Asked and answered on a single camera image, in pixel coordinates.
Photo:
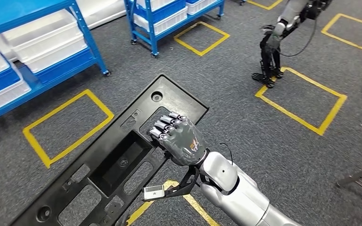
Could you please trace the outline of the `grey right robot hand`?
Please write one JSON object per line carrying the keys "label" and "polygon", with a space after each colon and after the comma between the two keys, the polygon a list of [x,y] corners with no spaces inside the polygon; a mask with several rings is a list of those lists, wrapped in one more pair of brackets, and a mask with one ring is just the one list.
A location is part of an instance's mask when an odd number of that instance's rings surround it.
{"label": "grey right robot hand", "polygon": [[199,164],[206,154],[206,142],[195,124],[185,115],[162,115],[147,132],[167,150],[179,166]]}

